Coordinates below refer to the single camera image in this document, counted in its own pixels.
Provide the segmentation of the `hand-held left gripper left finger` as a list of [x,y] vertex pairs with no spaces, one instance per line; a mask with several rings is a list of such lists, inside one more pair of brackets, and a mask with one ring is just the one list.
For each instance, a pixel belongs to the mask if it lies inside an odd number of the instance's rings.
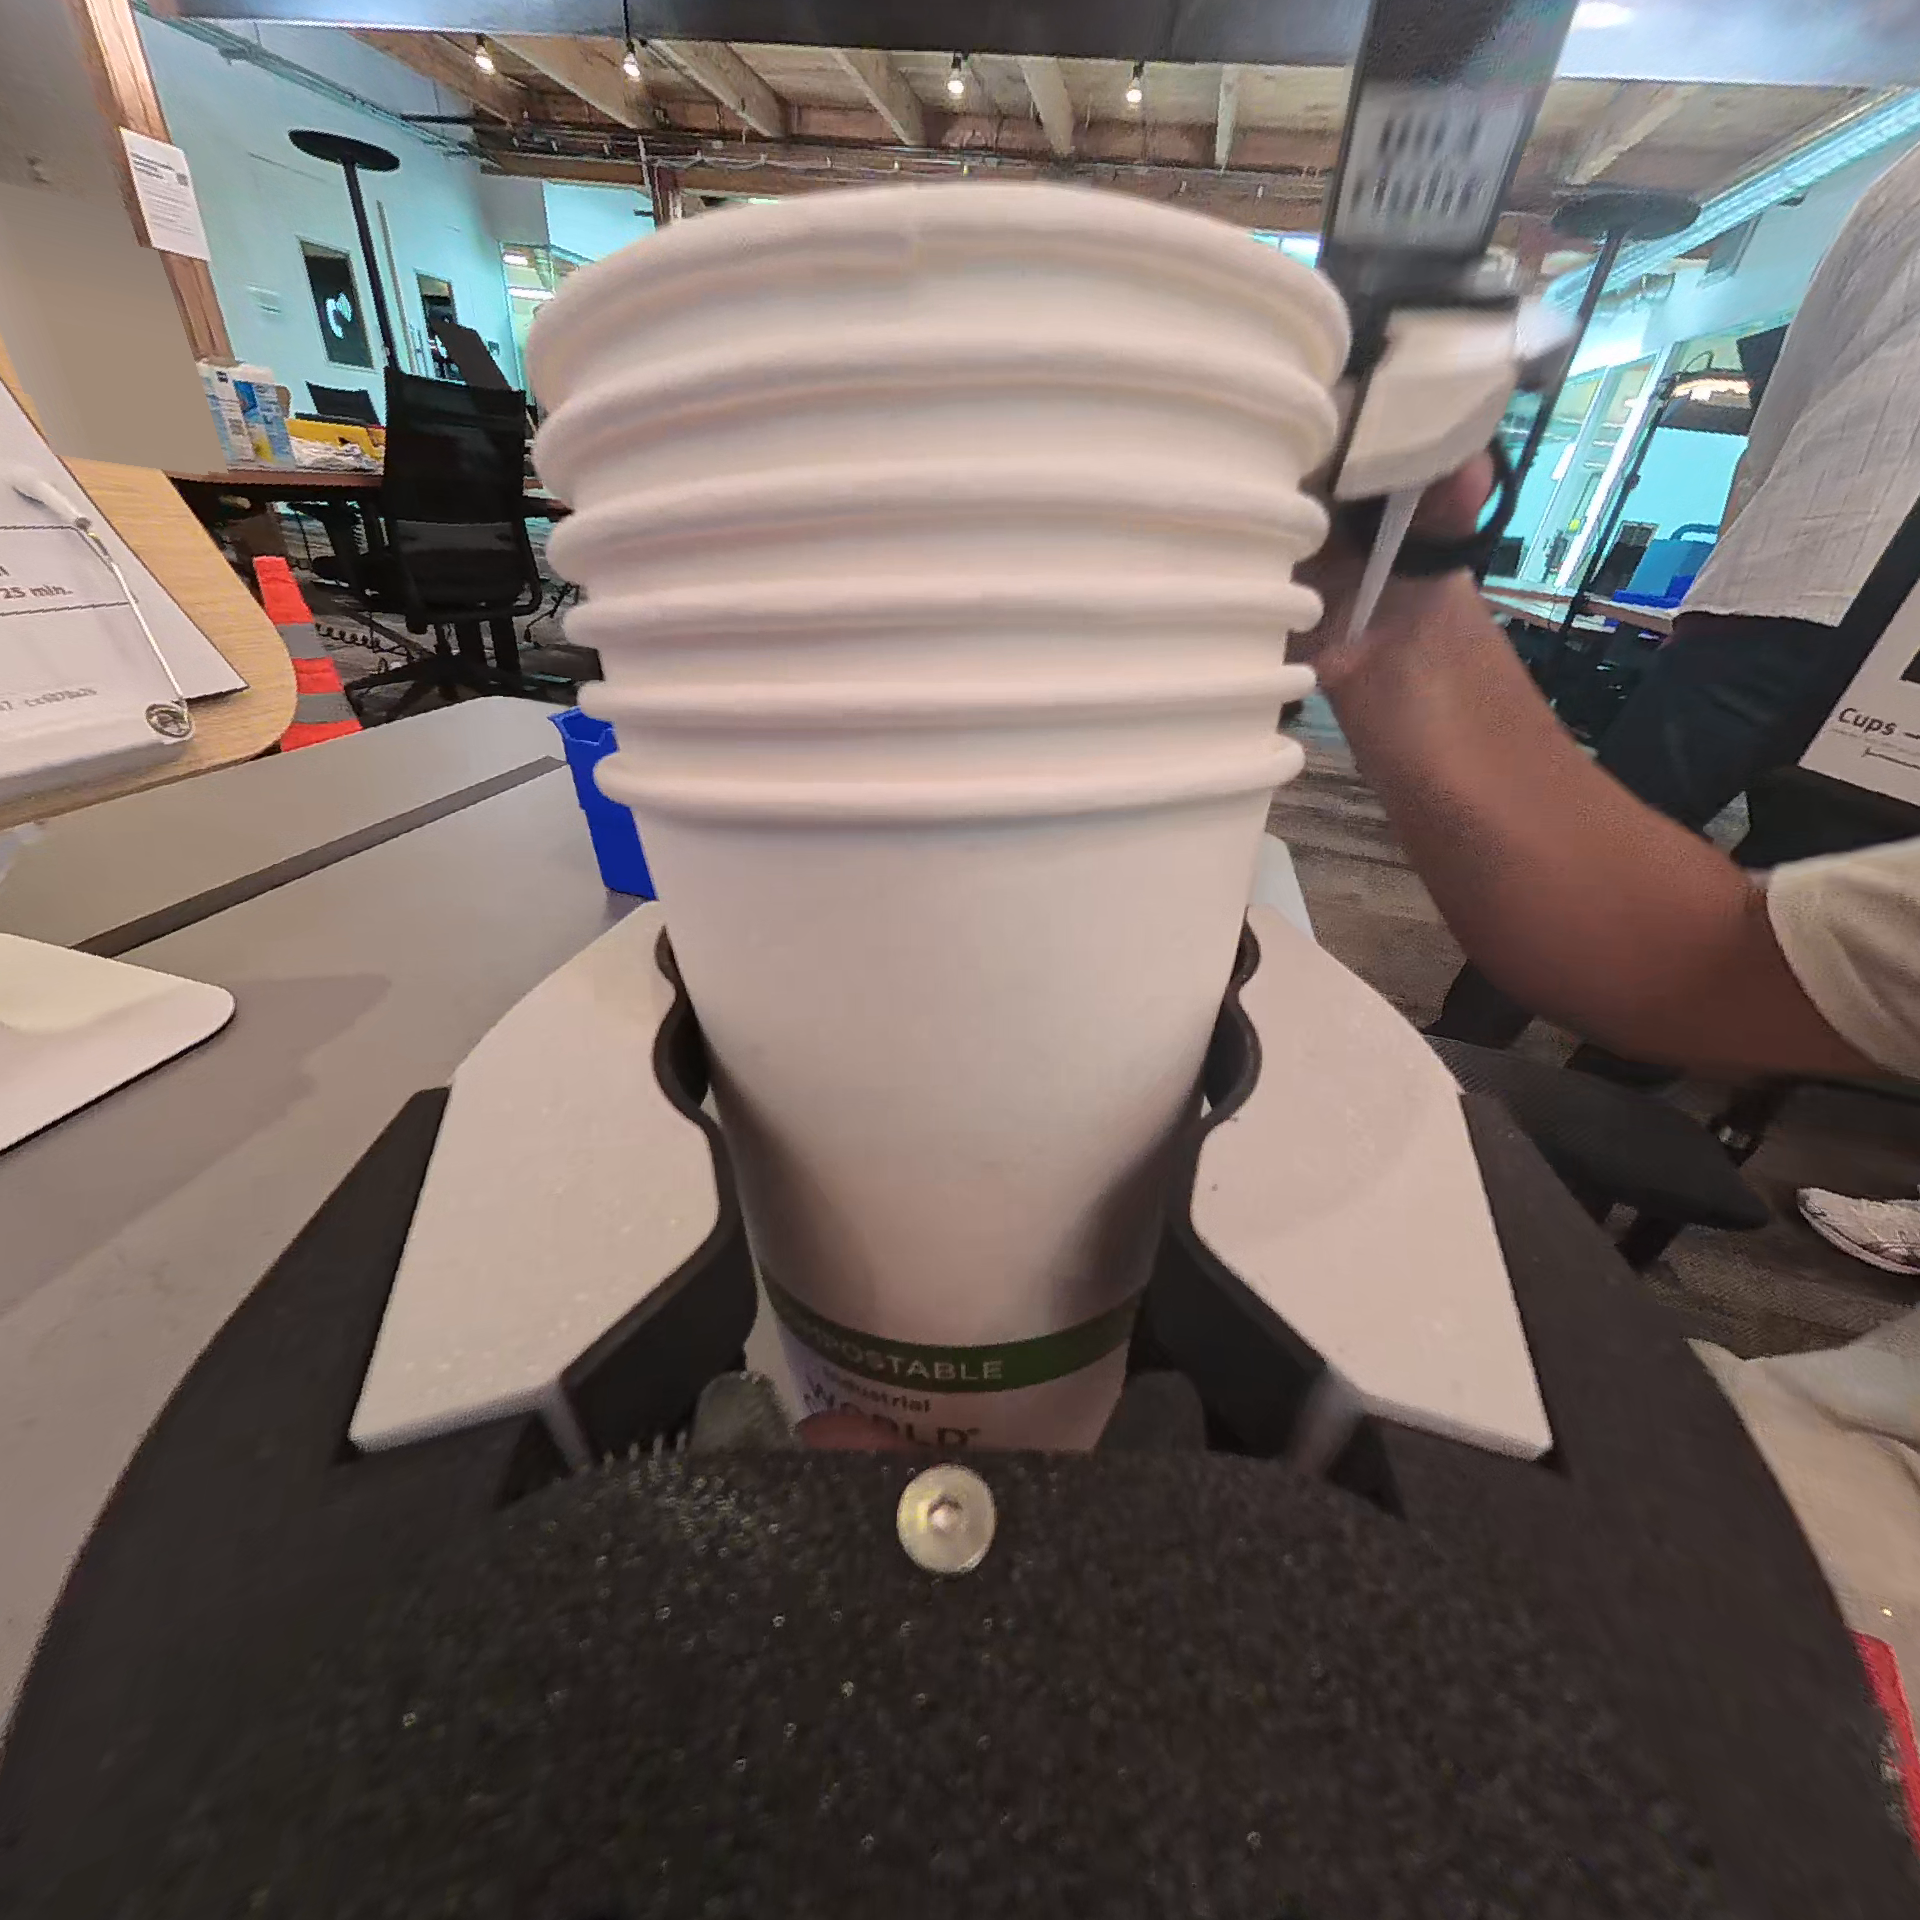
[[705,1091],[655,902],[474,1042],[346,1426],[359,1451],[522,1415],[592,1463],[689,1422],[759,1309]]

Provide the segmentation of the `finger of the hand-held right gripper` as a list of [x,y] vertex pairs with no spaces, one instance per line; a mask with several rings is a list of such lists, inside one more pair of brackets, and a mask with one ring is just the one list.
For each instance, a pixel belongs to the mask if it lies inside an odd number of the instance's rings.
[[1546,307],[1399,307],[1350,381],[1346,438],[1333,459],[1333,506],[1377,507],[1346,640],[1379,604],[1427,487],[1485,450],[1512,392],[1541,392],[1573,354],[1568,315]]

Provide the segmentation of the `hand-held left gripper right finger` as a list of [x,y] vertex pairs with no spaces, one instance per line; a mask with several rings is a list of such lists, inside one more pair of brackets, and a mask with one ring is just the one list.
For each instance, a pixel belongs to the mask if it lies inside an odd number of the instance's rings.
[[1307,1471],[1365,1424],[1551,1450],[1459,1087],[1413,1027],[1251,902],[1184,1135],[1141,1352],[1216,1440]]

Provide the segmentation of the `blue plastic bin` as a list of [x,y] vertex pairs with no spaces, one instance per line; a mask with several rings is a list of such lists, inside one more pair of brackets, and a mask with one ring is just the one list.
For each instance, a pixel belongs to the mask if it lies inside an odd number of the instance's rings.
[[617,754],[610,723],[581,707],[547,715],[560,733],[561,759],[592,842],[597,871],[607,892],[637,901],[655,901],[655,882],[631,806],[611,799],[598,783],[602,760]]

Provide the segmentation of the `stack of nested paper cups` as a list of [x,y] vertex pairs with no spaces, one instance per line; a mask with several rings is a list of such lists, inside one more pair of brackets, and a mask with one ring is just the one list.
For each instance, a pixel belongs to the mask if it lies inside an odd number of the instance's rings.
[[1199,214],[910,183],[663,229],[525,367],[806,1411],[1113,1415],[1267,804],[1350,350]]

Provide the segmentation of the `person's right forearm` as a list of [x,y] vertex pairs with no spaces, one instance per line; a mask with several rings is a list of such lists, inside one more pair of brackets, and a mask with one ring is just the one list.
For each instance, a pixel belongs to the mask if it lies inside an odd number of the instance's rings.
[[1414,640],[1329,700],[1458,949],[1511,999],[1646,1063],[1845,1058],[1759,886],[1601,773],[1490,618]]

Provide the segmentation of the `person's right hand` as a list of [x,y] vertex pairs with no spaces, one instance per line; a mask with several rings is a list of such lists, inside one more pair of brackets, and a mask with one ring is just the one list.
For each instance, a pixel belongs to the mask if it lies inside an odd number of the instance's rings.
[[1303,666],[1326,693],[1336,693],[1377,660],[1427,634],[1477,634],[1488,623],[1480,587],[1467,567],[1384,575],[1370,613],[1360,587],[1370,549],[1335,528],[1303,570],[1319,604],[1314,623],[1286,638],[1286,660]]

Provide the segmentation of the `white sneaker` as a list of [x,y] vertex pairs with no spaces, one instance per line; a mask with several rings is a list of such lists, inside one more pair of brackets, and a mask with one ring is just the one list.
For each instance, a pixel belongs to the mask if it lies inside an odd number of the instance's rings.
[[1838,1252],[1880,1274],[1918,1280],[1918,1195],[1861,1198],[1800,1189],[1793,1204],[1811,1234]]

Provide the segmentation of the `framed white poster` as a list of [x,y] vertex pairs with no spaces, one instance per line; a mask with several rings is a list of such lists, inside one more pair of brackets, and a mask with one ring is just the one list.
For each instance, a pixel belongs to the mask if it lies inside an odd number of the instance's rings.
[[1867,572],[1838,640],[1838,693],[1795,771],[1915,814],[1918,506]]

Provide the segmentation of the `cream shirt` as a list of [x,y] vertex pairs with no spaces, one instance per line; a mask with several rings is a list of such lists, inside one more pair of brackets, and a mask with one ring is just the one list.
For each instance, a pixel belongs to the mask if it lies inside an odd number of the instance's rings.
[[[1915,842],[1793,862],[1767,919],[1811,1005],[1873,1067],[1918,1071]],[[1825,1350],[1691,1341],[1808,1536],[1846,1622],[1915,1651],[1918,1309]]]

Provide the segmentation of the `orange traffic cone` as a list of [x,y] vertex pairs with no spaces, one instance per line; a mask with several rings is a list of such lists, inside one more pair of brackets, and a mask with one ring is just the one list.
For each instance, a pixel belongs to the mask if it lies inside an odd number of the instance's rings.
[[256,596],[278,631],[295,670],[295,718],[278,735],[278,751],[298,751],[362,730],[346,700],[338,666],[288,564],[277,555],[251,560]]

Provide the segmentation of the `black office chair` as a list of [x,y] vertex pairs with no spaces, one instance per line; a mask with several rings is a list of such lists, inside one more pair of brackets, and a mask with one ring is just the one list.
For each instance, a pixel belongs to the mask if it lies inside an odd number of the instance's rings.
[[395,719],[426,700],[522,693],[519,622],[544,598],[525,532],[522,395],[386,367],[381,421],[381,478],[349,587],[369,618],[397,618],[432,647],[349,680],[349,704],[400,687]]

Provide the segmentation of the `printed instruction sheet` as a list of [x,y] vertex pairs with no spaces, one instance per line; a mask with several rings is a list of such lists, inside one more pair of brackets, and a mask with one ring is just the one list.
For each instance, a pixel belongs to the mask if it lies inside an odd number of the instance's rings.
[[2,389],[2,798],[177,760],[246,687]]

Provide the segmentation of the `white blue cartons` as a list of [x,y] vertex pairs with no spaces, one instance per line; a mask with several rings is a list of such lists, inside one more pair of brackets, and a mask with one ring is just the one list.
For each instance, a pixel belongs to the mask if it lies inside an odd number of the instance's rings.
[[200,357],[195,372],[230,469],[296,469],[286,402],[269,367]]

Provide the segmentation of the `white wall notice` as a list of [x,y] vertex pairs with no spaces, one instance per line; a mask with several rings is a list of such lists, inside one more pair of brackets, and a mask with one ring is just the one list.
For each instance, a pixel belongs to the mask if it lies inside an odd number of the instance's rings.
[[186,156],[171,142],[121,127],[127,179],[145,246],[210,262],[200,203]]

